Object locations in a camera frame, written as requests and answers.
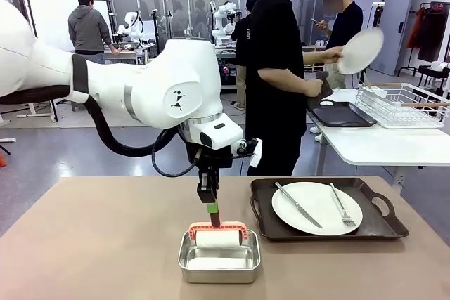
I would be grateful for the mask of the person's right hand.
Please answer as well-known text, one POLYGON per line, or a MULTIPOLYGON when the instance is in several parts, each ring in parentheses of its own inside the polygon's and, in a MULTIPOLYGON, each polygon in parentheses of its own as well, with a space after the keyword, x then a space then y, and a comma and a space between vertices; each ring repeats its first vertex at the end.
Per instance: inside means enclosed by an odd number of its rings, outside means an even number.
POLYGON ((317 97, 322 89, 323 81, 320 79, 306 79, 303 82, 303 94, 306 97, 317 97))

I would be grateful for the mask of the person's left hand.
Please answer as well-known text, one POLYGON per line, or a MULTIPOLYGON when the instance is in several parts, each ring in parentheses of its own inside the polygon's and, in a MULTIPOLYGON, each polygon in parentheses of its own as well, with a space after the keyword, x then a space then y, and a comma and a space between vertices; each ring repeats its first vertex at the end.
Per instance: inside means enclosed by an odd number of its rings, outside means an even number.
POLYGON ((336 63, 342 57, 342 46, 335 46, 329 49, 326 49, 323 52, 323 60, 325 64, 333 64, 336 63))

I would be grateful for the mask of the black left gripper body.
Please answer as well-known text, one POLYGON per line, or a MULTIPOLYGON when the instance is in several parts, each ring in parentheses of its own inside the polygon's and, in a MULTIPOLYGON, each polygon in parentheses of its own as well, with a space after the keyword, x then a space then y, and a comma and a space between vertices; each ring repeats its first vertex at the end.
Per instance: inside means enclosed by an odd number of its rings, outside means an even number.
POLYGON ((186 150, 190 163, 193 163, 198 151, 201 151, 200 157, 195 164, 198 168, 200 178, 203 177, 203 174, 207 174, 209 178, 214 178, 216 181, 219 181, 219 170, 232 167, 233 155, 230 145, 213 150, 197 143, 187 143, 186 150))

